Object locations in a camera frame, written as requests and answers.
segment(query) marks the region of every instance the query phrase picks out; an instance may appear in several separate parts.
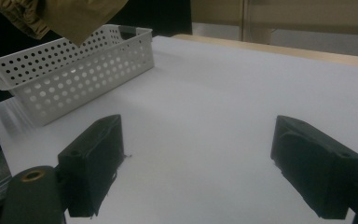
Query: black mechanical part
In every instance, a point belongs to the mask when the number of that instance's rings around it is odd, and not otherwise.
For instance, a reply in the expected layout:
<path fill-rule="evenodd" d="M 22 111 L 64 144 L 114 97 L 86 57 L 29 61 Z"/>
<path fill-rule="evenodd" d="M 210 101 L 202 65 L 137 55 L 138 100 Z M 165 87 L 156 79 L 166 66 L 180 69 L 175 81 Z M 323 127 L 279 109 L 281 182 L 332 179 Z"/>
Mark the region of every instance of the black mechanical part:
<path fill-rule="evenodd" d="M 319 217 L 358 223 L 358 153 L 308 123 L 278 116 L 271 158 Z"/>
<path fill-rule="evenodd" d="M 121 116 L 99 119 L 58 156 L 56 168 L 39 166 L 13 177 L 3 224 L 62 224 L 71 217 L 98 215 L 124 161 Z"/>

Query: basket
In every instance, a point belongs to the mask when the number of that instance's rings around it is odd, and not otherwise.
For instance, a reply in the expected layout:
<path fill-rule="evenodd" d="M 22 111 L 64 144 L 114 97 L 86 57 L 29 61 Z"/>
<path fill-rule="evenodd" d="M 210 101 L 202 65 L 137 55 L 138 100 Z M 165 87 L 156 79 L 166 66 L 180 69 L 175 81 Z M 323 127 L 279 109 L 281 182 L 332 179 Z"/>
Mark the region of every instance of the basket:
<path fill-rule="evenodd" d="M 104 25 L 0 58 L 0 90 L 44 125 L 154 67 L 150 29 Z"/>

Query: white tabletop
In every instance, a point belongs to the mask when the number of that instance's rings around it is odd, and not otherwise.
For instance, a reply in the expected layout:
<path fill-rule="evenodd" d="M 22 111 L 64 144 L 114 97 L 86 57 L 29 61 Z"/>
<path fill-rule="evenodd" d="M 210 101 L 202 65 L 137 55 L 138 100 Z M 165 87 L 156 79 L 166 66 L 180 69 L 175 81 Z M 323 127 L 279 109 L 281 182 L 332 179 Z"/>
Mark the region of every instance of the white tabletop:
<path fill-rule="evenodd" d="M 55 166 L 93 121 L 121 114 L 132 157 L 100 215 L 68 223 L 351 223 L 318 218 L 269 153 L 277 115 L 358 152 L 358 67 L 167 37 L 153 50 L 155 68 L 45 127 L 0 103 L 12 174 Z"/>

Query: perforated basket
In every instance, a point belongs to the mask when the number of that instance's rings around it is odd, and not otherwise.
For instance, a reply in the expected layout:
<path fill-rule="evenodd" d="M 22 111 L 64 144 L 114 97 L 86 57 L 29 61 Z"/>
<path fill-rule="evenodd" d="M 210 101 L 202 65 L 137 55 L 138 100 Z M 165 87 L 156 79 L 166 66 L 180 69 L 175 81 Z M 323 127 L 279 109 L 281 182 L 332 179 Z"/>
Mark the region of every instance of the perforated basket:
<path fill-rule="evenodd" d="M 104 25 L 80 47 L 62 38 L 0 58 L 0 90 L 47 124 L 154 66 L 150 29 Z"/>

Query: khaki fabric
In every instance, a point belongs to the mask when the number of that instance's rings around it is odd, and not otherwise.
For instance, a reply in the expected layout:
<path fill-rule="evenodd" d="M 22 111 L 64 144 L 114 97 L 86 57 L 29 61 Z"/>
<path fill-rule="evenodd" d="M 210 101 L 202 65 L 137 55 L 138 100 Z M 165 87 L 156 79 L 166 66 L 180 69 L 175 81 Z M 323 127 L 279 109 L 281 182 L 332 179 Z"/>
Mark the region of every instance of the khaki fabric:
<path fill-rule="evenodd" d="M 128 0 L 45 0 L 38 10 L 48 28 L 81 45 L 107 23 Z"/>
<path fill-rule="evenodd" d="M 0 13 L 23 33 L 40 39 L 49 28 L 36 14 L 38 3 L 37 0 L 0 0 Z"/>
<path fill-rule="evenodd" d="M 0 12 L 36 39 L 52 30 L 80 46 L 128 0 L 0 0 Z"/>

